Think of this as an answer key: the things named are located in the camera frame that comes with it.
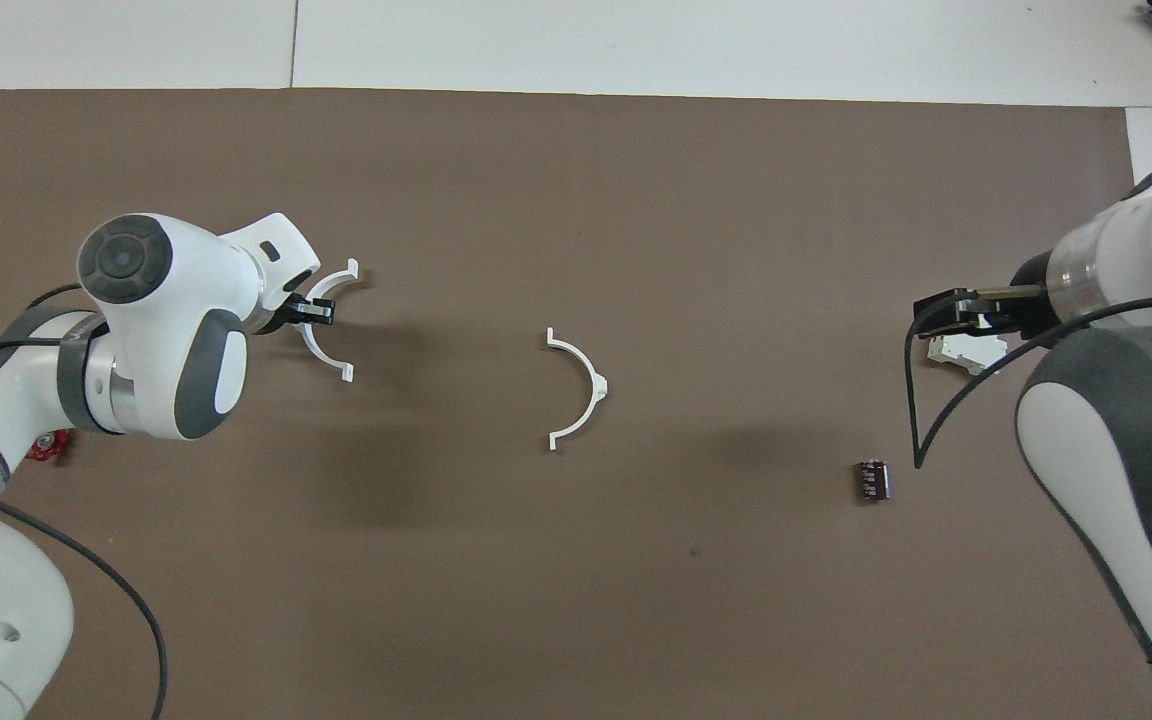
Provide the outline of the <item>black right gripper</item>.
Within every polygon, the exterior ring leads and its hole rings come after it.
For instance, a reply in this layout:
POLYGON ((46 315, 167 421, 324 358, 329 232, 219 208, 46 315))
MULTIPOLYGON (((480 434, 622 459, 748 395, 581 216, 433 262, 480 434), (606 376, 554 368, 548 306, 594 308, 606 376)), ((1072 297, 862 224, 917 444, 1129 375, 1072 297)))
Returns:
POLYGON ((952 288, 952 290, 933 293, 920 300, 920 314, 914 316, 916 338, 952 336, 952 334, 973 334, 973 336, 996 336, 996 334, 1020 333, 1024 341, 1033 340, 1044 332, 1051 331, 1061 323, 1049 300, 1047 270, 1052 251, 1033 256, 1011 275, 1011 281, 1005 287, 952 288), (977 301, 982 310, 978 314, 961 310, 977 301))

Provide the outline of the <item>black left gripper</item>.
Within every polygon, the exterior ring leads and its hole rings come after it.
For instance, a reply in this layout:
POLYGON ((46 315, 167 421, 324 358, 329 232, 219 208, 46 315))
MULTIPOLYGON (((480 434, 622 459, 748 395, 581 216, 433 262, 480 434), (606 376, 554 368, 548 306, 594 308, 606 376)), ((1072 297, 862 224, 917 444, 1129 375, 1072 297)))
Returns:
POLYGON ((302 293, 291 291, 285 297, 282 305, 270 314, 268 319, 255 325, 253 333, 270 334, 288 324, 306 323, 306 318, 310 325, 333 325, 335 323, 335 306, 338 306, 338 302, 334 300, 325 300, 325 297, 306 300, 302 293), (314 310, 308 311, 306 306, 314 306, 314 310))

